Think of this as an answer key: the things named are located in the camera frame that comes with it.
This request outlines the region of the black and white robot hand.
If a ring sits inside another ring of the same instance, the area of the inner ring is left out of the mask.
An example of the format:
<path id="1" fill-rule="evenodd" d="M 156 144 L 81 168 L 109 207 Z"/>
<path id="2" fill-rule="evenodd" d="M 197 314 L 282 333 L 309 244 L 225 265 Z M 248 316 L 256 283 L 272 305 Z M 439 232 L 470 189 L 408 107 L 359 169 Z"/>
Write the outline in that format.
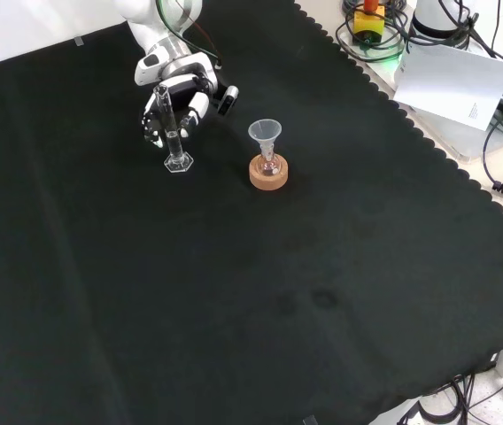
<path id="1" fill-rule="evenodd" d="M 205 117 L 218 80 L 210 59 L 203 53 L 178 58 L 168 65 L 159 64 L 158 59 L 159 56 L 150 54 L 140 61 L 144 79 L 153 78 L 152 93 L 142 111 L 141 129 L 145 140 L 161 148 L 166 139 L 163 92 L 168 92 L 168 111 L 176 120 L 175 132 L 184 141 Z"/>

